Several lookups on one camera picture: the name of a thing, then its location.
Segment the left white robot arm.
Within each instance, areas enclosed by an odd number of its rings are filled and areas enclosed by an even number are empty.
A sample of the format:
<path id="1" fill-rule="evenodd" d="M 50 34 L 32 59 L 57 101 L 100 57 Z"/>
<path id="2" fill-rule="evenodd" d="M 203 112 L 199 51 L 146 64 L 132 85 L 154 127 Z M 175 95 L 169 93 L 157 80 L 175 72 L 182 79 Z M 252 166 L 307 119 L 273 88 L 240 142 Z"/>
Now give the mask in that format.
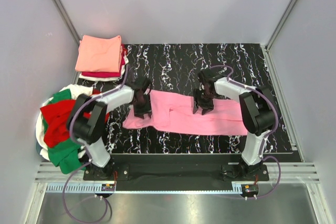
<path id="1" fill-rule="evenodd" d="M 150 92 L 152 81 L 141 77 L 132 82 L 123 82 L 112 90 L 97 95 L 81 94 L 75 102 L 67 121 L 70 138 L 84 146 L 95 174 L 103 180 L 113 175 L 111 156 L 102 140 L 106 115 L 114 109 L 130 104 L 135 117 L 152 116 Z"/>

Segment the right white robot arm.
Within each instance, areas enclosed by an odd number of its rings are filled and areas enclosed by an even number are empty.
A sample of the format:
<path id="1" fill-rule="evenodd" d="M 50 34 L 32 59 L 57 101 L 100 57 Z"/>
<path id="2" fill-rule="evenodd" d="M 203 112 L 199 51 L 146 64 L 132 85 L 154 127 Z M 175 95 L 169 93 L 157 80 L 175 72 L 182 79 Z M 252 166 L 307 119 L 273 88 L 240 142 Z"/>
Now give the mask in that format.
<path id="1" fill-rule="evenodd" d="M 278 127 L 278 114 L 270 90 L 253 87 L 215 73 L 212 68 L 203 69 L 198 74 L 199 88 L 193 90 L 193 113 L 199 109 L 202 114 L 214 110 L 214 99 L 225 96 L 239 103 L 247 137 L 242 157 L 231 170 L 224 171 L 229 178 L 241 177 L 250 180 L 260 170 L 264 159 L 264 149 L 268 136 Z"/>

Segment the pink t shirt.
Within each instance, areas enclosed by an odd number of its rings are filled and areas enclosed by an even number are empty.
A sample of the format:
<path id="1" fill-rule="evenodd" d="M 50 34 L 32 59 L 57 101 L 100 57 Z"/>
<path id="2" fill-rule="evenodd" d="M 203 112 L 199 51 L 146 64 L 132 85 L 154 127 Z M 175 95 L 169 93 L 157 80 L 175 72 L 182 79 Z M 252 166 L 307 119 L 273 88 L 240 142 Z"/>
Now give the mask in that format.
<path id="1" fill-rule="evenodd" d="M 202 115 L 192 113 L 193 98 L 173 92 L 153 90 L 150 93 L 152 116 L 144 119 L 131 108 L 123 121 L 125 129 L 136 130 L 152 126 L 158 131 L 192 135 L 247 135 L 240 105 L 230 99 L 215 99 L 214 109 Z"/>

